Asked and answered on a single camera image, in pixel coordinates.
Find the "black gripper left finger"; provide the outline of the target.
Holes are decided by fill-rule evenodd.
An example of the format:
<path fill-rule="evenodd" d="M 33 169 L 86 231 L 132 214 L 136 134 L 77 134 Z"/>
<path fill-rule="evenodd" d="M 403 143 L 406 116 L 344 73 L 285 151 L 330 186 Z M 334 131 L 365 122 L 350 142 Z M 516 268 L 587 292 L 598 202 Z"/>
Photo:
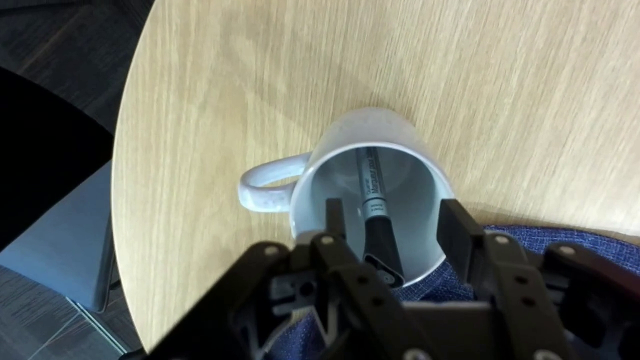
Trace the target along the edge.
<path fill-rule="evenodd" d="M 340 197 L 326 199 L 326 230 L 340 240 L 345 237 L 344 209 Z"/>

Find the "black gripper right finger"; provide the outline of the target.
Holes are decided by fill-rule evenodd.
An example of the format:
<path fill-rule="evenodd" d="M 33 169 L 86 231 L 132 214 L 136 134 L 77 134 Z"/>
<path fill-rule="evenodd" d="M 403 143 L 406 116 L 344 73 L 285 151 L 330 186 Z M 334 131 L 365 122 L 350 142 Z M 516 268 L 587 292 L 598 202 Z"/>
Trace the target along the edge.
<path fill-rule="evenodd" d="M 483 230 L 457 199 L 439 202 L 436 240 L 461 280 L 469 278 L 473 244 L 481 237 Z"/>

